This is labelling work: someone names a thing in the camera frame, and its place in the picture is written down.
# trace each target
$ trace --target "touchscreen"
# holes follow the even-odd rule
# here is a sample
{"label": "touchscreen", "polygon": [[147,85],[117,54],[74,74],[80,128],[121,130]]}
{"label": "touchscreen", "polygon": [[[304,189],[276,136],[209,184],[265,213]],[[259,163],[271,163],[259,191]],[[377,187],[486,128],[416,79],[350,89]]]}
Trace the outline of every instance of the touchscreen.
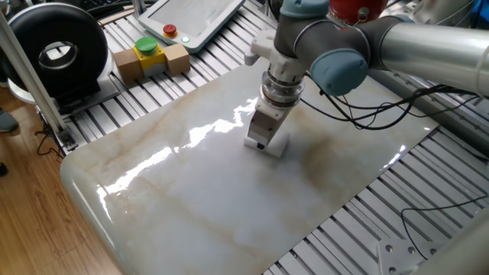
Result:
{"label": "touchscreen", "polygon": [[177,30],[198,37],[233,0],[169,0],[152,15],[151,20],[173,24]]}

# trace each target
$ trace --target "light blue joint cap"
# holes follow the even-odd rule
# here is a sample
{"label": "light blue joint cap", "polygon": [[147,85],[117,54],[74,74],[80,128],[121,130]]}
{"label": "light blue joint cap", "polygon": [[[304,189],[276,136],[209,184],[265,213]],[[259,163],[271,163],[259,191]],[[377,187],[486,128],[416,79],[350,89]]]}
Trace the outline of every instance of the light blue joint cap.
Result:
{"label": "light blue joint cap", "polygon": [[365,58],[356,50],[337,49],[323,53],[311,65],[311,78],[328,95],[346,95],[364,82]]}
{"label": "light blue joint cap", "polygon": [[326,16],[329,0],[284,0],[280,13],[291,18],[317,18]]}

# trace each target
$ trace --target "metal bracket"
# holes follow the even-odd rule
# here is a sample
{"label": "metal bracket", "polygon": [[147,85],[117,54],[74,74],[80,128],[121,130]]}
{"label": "metal bracket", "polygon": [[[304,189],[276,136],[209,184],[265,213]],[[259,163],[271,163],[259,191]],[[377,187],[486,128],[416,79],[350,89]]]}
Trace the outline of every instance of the metal bracket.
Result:
{"label": "metal bracket", "polygon": [[75,139],[71,136],[71,133],[68,129],[64,129],[58,133],[58,138],[63,143],[63,147],[68,151],[75,150],[78,147]]}
{"label": "metal bracket", "polygon": [[[429,241],[416,245],[421,253],[430,259],[445,244]],[[409,275],[426,262],[408,240],[384,239],[379,241],[377,252],[380,275]]]}

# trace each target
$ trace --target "marble slab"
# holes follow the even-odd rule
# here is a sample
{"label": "marble slab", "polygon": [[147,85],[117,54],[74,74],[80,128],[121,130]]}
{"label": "marble slab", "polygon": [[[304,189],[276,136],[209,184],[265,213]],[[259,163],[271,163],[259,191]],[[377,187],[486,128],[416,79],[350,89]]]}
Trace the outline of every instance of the marble slab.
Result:
{"label": "marble slab", "polygon": [[[266,68],[233,70],[64,160],[66,189],[124,274],[261,274],[437,126],[408,116],[359,131],[300,103],[282,158],[262,154],[243,138]],[[309,80],[303,98],[338,115]],[[348,98],[399,99],[370,78]]]}

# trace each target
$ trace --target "red button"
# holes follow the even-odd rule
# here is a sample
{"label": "red button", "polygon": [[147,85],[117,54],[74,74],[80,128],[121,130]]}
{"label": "red button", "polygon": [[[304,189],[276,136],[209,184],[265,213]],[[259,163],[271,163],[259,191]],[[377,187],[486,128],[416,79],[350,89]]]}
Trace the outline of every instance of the red button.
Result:
{"label": "red button", "polygon": [[163,27],[163,32],[168,35],[174,35],[176,32],[176,27],[172,24],[168,24]]}

